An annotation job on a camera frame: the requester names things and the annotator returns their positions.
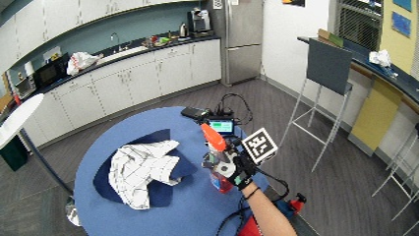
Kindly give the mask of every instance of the sink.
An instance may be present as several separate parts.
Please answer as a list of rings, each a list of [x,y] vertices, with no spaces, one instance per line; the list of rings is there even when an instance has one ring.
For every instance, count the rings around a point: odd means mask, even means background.
[[[118,59],[122,56],[127,56],[129,54],[139,52],[139,51],[143,51],[146,49],[147,48],[145,46],[138,46],[138,47],[134,47],[134,48],[131,48],[129,50],[121,51],[121,52],[118,52],[118,53],[115,53],[115,54],[113,54],[113,55],[110,55],[107,57],[101,58],[97,61],[95,65],[101,65],[105,62],[113,61],[113,60]]]

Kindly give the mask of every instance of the microwave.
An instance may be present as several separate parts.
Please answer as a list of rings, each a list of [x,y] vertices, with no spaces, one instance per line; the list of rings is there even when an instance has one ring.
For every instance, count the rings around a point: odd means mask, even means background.
[[[34,82],[37,89],[42,89],[50,86],[54,82],[68,77],[66,66],[68,66],[69,56],[65,53],[61,57],[56,58],[42,67],[40,67],[34,72]]]
[[[36,82],[33,76],[25,77],[16,85],[17,96],[20,99],[26,98],[36,90]]]

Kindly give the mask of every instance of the poster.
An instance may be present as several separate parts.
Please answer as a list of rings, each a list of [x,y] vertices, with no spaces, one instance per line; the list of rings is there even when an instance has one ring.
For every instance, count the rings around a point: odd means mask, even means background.
[[[392,12],[391,15],[391,26],[392,29],[396,30],[399,33],[401,33],[404,36],[409,37],[411,32],[411,21],[399,15],[397,13]]]
[[[283,4],[304,7],[304,0],[283,0]]]
[[[411,12],[411,0],[392,0],[392,3]]]

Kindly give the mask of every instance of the coffee maker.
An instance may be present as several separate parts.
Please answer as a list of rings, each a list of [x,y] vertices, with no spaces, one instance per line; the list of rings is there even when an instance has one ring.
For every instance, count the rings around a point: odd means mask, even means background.
[[[210,15],[207,10],[195,8],[193,11],[187,12],[187,25],[189,32],[194,37],[213,35],[213,30],[210,29]]]

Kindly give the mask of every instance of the hand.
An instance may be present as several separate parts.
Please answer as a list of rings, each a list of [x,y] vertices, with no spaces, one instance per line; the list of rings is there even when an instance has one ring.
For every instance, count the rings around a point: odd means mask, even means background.
[[[234,153],[232,155],[226,154],[226,156],[231,161],[221,162],[214,171],[226,177],[238,190],[242,190],[252,182],[251,176],[255,174],[256,166],[246,155]]]

